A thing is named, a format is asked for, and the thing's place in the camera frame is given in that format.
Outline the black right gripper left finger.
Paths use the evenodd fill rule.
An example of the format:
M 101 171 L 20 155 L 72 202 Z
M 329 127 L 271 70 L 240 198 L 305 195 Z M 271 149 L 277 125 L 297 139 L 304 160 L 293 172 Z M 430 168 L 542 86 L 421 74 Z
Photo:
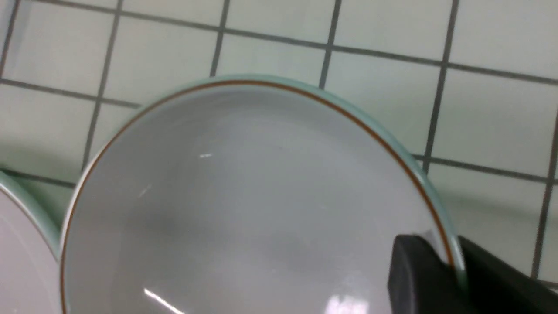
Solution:
M 453 272 L 418 235 L 395 237 L 388 276 L 393 314 L 474 314 Z

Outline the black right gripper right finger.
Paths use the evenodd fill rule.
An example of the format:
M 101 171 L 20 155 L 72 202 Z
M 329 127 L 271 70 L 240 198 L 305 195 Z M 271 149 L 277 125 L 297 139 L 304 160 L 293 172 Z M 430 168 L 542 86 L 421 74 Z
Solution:
M 557 294 L 500 258 L 459 237 L 466 262 L 468 302 L 479 314 L 556 314 Z

